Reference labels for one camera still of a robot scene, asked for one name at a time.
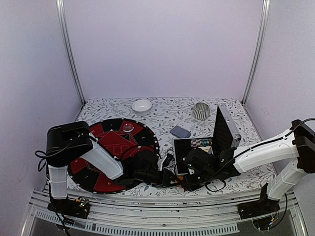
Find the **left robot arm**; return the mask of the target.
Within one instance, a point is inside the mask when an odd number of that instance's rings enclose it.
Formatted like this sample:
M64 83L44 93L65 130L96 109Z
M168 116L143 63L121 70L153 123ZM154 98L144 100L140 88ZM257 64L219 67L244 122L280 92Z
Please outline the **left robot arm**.
M35 155L48 168L50 195L62 213L70 213L67 198L70 177L82 189L97 194L116 194L141 183L172 187L174 174L163 167L156 135L145 124L113 118L93 125L77 121L52 127L45 151Z

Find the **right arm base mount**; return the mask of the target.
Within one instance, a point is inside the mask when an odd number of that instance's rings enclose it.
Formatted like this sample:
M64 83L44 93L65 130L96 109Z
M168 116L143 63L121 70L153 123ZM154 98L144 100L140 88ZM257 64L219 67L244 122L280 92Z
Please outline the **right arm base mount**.
M238 204L237 209L241 219L248 219L278 211L280 206L279 200L260 197L256 201Z

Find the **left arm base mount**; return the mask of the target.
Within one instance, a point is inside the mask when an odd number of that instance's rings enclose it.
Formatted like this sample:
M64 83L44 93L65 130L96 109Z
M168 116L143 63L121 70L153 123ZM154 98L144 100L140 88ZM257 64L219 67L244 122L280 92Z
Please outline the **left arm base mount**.
M79 197L75 200L66 197L62 200L50 198L48 210L60 213L66 216L87 219L90 212L90 203L87 199Z

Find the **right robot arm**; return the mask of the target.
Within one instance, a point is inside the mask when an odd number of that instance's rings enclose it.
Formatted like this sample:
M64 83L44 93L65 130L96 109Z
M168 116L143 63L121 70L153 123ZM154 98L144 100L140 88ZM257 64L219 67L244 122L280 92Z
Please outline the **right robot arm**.
M283 133L257 144L225 149L219 155L193 148L183 163L194 173L183 186L204 185L215 179L224 181L258 166L288 159L290 162L262 188L262 198L254 204L258 214L265 214L301 178L315 172L315 132L307 122L294 120Z

